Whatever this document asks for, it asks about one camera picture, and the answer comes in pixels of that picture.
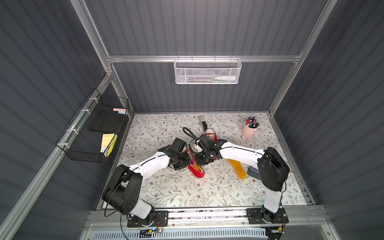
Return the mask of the yellow fleece insole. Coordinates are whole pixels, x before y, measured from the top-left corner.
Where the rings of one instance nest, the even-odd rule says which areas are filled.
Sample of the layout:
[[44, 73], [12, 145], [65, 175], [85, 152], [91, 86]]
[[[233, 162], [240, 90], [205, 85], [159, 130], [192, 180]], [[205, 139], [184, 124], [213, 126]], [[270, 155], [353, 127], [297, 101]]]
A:
[[239, 179], [244, 180], [247, 177], [247, 173], [242, 167], [241, 163], [232, 159], [227, 159], [229, 164], [232, 166], [233, 170], [235, 171], [237, 177]]

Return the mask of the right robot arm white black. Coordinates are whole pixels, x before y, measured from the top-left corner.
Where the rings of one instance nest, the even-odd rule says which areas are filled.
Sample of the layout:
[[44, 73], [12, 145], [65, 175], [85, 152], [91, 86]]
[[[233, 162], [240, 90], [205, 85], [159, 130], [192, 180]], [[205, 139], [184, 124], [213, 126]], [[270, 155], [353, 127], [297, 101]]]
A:
[[219, 159], [231, 159], [258, 170], [261, 181], [266, 187], [263, 208], [270, 214], [278, 212], [290, 168], [276, 149], [268, 147], [265, 150], [255, 150], [223, 139], [213, 141], [206, 135], [192, 140], [190, 148], [192, 152], [198, 150], [194, 153], [198, 166], [205, 166]]

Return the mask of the red canvas sneaker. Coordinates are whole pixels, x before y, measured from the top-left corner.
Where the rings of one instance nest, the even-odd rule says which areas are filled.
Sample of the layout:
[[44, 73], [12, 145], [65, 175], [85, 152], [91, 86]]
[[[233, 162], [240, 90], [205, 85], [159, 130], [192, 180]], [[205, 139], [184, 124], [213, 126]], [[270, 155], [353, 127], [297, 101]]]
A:
[[213, 129], [211, 129], [211, 128], [208, 128], [208, 129], [205, 130], [205, 135], [209, 139], [213, 140], [214, 142], [216, 142], [218, 140], [216, 132]]
[[190, 164], [188, 165], [188, 169], [196, 178], [202, 179], [205, 176], [205, 171], [202, 169], [202, 167], [197, 165], [197, 158], [195, 154], [190, 150], [187, 150], [187, 154], [190, 157]]

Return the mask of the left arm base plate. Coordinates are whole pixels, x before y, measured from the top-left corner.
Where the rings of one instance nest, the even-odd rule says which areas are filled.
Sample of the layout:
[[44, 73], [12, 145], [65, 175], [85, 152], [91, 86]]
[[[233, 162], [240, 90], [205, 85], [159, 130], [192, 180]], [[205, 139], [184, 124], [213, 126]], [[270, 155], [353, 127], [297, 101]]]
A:
[[168, 211], [151, 211], [149, 215], [142, 219], [135, 215], [128, 216], [128, 228], [140, 227], [166, 227], [168, 225]]

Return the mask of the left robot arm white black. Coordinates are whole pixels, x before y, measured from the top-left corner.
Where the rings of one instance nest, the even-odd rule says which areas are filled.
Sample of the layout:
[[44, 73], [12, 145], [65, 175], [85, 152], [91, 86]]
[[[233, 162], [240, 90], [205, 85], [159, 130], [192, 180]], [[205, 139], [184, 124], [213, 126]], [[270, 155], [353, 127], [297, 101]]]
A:
[[176, 138], [153, 156], [132, 166], [119, 165], [102, 194], [102, 200], [122, 215], [133, 215], [147, 225], [155, 217], [155, 208], [140, 199], [142, 183], [158, 171], [173, 166], [182, 170], [190, 165], [187, 143]]

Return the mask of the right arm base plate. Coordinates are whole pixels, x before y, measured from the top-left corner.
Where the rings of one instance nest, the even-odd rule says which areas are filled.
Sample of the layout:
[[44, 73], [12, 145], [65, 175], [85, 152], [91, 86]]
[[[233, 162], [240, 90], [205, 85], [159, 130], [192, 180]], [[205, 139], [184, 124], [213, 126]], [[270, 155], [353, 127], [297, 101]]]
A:
[[289, 223], [288, 215], [284, 208], [278, 208], [276, 213], [267, 210], [264, 206], [260, 208], [246, 209], [249, 224], [282, 224]]

